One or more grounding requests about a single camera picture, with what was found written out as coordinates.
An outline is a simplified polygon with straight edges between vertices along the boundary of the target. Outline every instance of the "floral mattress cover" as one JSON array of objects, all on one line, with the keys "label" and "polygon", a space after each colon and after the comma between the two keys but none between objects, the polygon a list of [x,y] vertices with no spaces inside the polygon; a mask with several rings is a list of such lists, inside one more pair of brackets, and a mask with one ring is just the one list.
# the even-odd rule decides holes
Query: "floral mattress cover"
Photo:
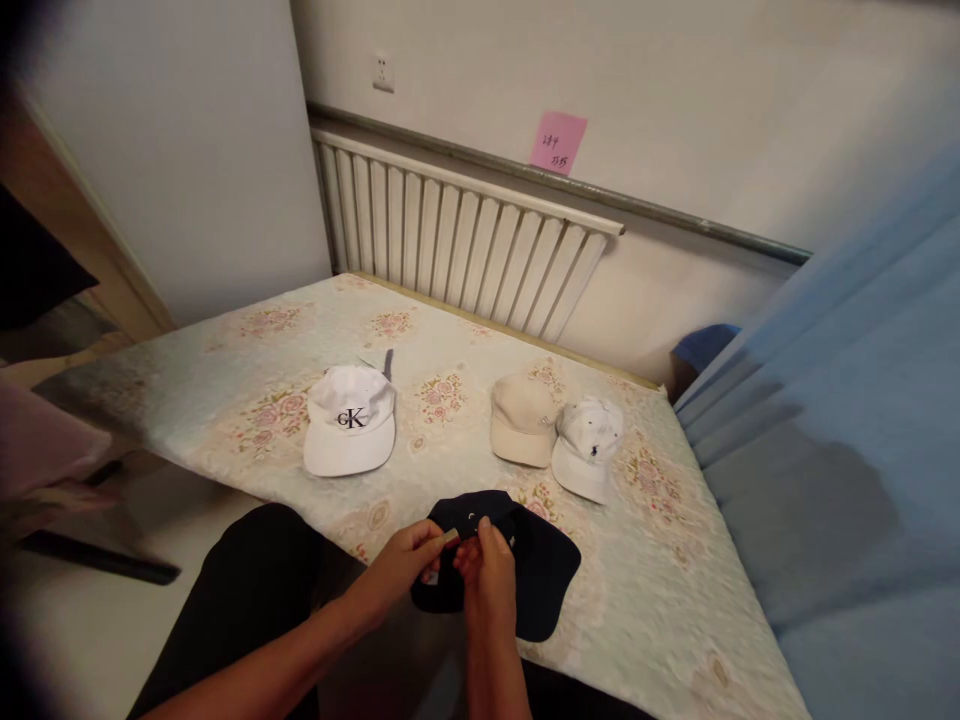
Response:
[{"label": "floral mattress cover", "polygon": [[[390,460],[362,475],[310,476],[305,392],[332,365],[382,368],[389,348],[399,390]],[[621,406],[628,437],[609,505],[491,452],[489,393],[516,372],[558,405],[583,394]],[[523,656],[663,720],[809,717],[657,391],[345,274],[67,371],[42,392],[179,465],[295,508],[364,562],[438,499],[506,490],[583,556],[556,631],[520,642]]]}]

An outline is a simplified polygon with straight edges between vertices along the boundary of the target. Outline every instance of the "pink sticky note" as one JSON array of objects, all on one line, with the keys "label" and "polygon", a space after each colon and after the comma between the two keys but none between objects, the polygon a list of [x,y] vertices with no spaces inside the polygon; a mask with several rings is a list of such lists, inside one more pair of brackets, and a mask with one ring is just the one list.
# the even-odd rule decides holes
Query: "pink sticky note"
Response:
[{"label": "pink sticky note", "polygon": [[530,164],[569,175],[587,129],[587,119],[547,110],[530,153]]}]

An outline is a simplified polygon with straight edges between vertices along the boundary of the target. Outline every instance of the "navy baseball cap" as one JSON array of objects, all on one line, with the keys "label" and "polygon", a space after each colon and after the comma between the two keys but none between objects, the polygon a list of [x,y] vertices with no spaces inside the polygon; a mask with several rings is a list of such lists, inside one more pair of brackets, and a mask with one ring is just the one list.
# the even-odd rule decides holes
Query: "navy baseball cap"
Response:
[{"label": "navy baseball cap", "polygon": [[[461,542],[477,534],[484,515],[513,550],[517,573],[517,637],[531,642],[549,638],[560,619],[563,596],[580,567],[573,541],[539,515],[514,502],[502,490],[481,490],[440,500],[427,516],[447,532],[456,528]],[[463,578],[453,567],[456,548],[440,554],[436,585],[417,579],[410,588],[414,605],[424,612],[463,610]]]}]

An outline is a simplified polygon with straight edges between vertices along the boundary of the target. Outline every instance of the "blue curtain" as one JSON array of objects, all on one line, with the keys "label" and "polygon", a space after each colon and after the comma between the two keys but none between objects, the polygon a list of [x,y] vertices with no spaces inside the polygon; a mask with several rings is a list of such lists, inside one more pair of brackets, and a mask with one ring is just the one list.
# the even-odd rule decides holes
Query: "blue curtain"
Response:
[{"label": "blue curtain", "polygon": [[813,717],[960,717],[960,147],[677,414]]}]

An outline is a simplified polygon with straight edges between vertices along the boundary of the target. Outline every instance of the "embroidered logo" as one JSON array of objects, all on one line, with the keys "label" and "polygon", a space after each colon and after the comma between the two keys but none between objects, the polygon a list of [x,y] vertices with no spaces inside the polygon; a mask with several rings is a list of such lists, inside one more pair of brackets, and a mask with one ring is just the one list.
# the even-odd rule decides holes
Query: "embroidered logo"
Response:
[{"label": "embroidered logo", "polygon": [[363,410],[363,408],[357,408],[356,410],[347,408],[346,412],[337,415],[337,422],[341,425],[349,426],[349,430],[353,430],[354,424],[356,424],[356,427],[364,427],[364,424],[360,422],[360,418],[358,417],[361,410]]}]

